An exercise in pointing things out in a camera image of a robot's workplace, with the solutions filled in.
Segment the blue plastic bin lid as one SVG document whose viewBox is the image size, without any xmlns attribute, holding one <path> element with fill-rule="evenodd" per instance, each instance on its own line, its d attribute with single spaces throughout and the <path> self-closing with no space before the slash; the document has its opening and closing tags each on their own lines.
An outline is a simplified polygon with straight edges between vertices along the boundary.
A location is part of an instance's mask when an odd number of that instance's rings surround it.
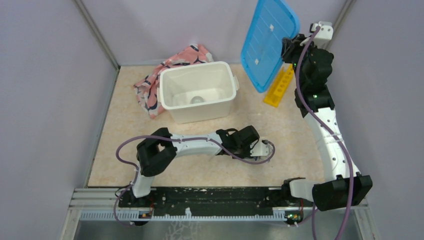
<svg viewBox="0 0 424 240">
<path fill-rule="evenodd" d="M 283 39 L 300 32 L 300 20 L 284 0 L 259 0 L 240 54 L 252 85 L 264 93 L 283 65 Z"/>
</svg>

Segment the white plastic storage bin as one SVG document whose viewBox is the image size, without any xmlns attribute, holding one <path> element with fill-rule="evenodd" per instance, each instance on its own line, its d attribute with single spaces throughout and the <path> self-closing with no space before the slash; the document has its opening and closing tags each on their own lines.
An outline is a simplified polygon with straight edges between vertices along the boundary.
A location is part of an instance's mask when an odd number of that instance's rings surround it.
<svg viewBox="0 0 424 240">
<path fill-rule="evenodd" d="M 159 83 L 158 101 L 177 124 L 227 117 L 240 88 L 224 61 L 169 68 Z"/>
</svg>

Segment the white round ball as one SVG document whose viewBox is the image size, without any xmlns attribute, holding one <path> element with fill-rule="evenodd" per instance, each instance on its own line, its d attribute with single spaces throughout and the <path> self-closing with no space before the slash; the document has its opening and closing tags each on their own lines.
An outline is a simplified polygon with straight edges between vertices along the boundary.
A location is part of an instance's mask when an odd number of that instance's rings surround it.
<svg viewBox="0 0 424 240">
<path fill-rule="evenodd" d="M 190 104 L 201 104 L 204 103 L 205 99 L 201 96 L 194 96 L 191 100 L 190 100 Z"/>
</svg>

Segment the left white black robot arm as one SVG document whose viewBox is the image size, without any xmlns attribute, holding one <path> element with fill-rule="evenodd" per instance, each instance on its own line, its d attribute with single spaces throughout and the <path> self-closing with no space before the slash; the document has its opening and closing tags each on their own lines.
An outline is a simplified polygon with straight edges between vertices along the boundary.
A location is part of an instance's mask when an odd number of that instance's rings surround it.
<svg viewBox="0 0 424 240">
<path fill-rule="evenodd" d="M 203 135 L 178 135 L 162 127 L 142 139 L 136 146 L 139 170 L 130 194 L 131 202 L 138 207 L 149 203 L 155 176 L 164 172 L 175 158 L 227 155 L 246 162 L 255 158 L 253 149 L 259 146 L 260 136 L 251 125 L 241 130 L 218 129 Z"/>
</svg>

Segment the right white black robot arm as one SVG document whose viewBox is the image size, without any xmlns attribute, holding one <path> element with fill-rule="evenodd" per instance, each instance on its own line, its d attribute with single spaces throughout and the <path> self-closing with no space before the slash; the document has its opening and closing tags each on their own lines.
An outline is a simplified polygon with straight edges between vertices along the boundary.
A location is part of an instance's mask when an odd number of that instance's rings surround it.
<svg viewBox="0 0 424 240">
<path fill-rule="evenodd" d="M 304 177 L 284 181 L 281 199 L 295 206 L 301 199 L 313 202 L 320 211 L 357 206 L 373 186 L 361 174 L 347 148 L 336 118 L 335 104 L 327 87 L 333 72 L 334 55 L 318 48 L 304 34 L 282 39 L 281 58 L 295 71 L 295 103 L 312 131 L 324 169 L 324 182 Z"/>
</svg>

